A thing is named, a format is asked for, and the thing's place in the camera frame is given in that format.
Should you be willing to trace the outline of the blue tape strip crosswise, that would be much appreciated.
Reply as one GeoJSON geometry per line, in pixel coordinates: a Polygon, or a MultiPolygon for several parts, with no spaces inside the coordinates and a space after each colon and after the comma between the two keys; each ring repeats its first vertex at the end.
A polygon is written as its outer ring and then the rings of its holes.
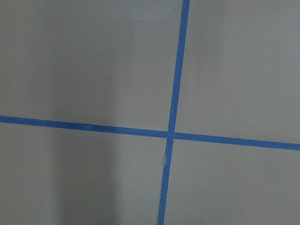
{"type": "MultiPolygon", "coordinates": [[[[100,133],[148,136],[148,137],[157,137],[157,138],[167,137],[166,131],[159,131],[159,130],[138,129],[138,128],[129,128],[129,127],[114,127],[114,126],[53,121],[53,120],[41,120],[41,119],[12,117],[12,116],[4,116],[4,115],[0,117],[0,121],[2,123],[10,123],[10,124],[18,124],[18,125],[83,130],[83,131],[92,131],[92,132],[100,132],[100,133]]],[[[176,132],[174,134],[174,138],[176,140],[185,140],[185,141],[221,143],[221,144],[261,147],[261,148],[270,148],[270,149],[295,150],[295,151],[300,150],[300,145],[298,143],[272,142],[272,141],[230,138],[230,137],[213,136],[213,135],[198,135],[198,134],[189,134],[189,133],[180,133],[180,132],[176,132]]]]}

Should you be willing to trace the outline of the blue tape strip lengthwise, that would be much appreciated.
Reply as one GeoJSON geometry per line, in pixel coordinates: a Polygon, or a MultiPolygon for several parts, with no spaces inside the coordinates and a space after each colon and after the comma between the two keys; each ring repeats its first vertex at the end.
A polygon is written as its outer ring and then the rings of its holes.
{"type": "Polygon", "coordinates": [[[176,128],[179,96],[180,96],[180,84],[181,84],[186,35],[187,35],[187,27],[188,27],[189,7],[190,7],[190,1],[184,0],[182,2],[182,8],[181,8],[180,30],[178,36],[178,46],[177,46],[177,53],[176,53],[176,63],[174,68],[171,106],[170,106],[168,130],[166,136],[165,164],[162,173],[162,183],[161,183],[158,217],[157,217],[158,225],[163,225],[165,220],[169,176],[170,176],[170,169],[171,169],[171,162],[172,162],[173,143],[175,139],[175,128],[176,128]]]}

